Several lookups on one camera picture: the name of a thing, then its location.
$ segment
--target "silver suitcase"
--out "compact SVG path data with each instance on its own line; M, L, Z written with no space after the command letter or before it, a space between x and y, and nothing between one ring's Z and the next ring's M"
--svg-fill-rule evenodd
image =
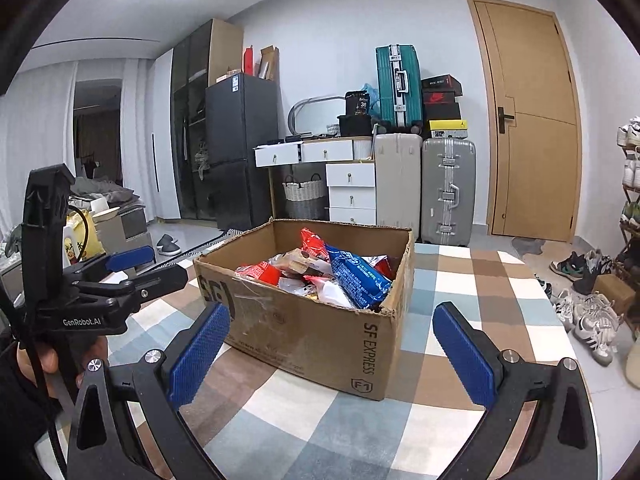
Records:
M376 218L378 225L408 227L420 234L420 151L414 134L376 135Z
M467 246L476 201L476 146L428 139L422 147L422 241Z

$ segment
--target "white cabinet door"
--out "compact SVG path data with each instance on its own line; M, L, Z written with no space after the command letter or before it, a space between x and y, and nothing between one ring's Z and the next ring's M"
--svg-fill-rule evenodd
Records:
M171 63L174 51L163 54L153 65L152 150L154 153L152 189L156 192L158 216L180 218L178 193L175 189L174 156L171 147Z
M328 162L331 160L353 160L353 141L318 140L303 142L300 149L302 162Z
M255 165L258 168L265 166L281 166L283 164L297 164L300 162L298 153L300 144L293 142L285 144L274 144L264 148L256 148Z
M345 222L347 224L376 224L375 209L351 209L347 207L330 207L329 218L331 222Z
M327 164L328 186L376 187L376 165L372 162Z
M376 208L375 187L330 187L329 206L356 209Z

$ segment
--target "bolt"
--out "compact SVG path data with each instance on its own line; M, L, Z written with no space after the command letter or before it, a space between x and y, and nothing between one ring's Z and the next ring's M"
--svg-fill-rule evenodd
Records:
M572 372L578 367L578 363L576 363L570 357L565 357L564 359L562 359L562 364L567 370L571 370Z
M502 358L508 363L517 363L520 360L520 356L515 350L505 350L502 352Z
M160 358L162 357L162 352L159 350L149 350L149 352L147 352L145 354L145 361L147 363L157 363Z
M102 361L100 359L91 359L89 364L86 366L86 369L90 372L96 372L102 366Z

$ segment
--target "red snack package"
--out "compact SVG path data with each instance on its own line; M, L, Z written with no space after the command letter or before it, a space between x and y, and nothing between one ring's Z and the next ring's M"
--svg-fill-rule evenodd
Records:
M391 272L391 266L389 265L389 258L387 256L364 256L363 260L376 269L385 278L393 281L394 276Z
M250 265L246 267L238 267L236 274L240 276L246 276L259 280L260 282L269 283L270 285L278 286L278 281L282 276L282 273L272 266L269 262L260 262L257 265Z
M321 237L307 228L300 230L300 236L302 236L303 251L326 262L329 261L329 253L326 251L324 241Z

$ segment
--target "blue snack package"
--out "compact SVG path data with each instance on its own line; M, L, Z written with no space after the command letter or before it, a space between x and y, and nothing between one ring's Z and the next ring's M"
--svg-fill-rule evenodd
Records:
M386 298L391 280L357 254L326 245L338 283L359 309L370 308Z

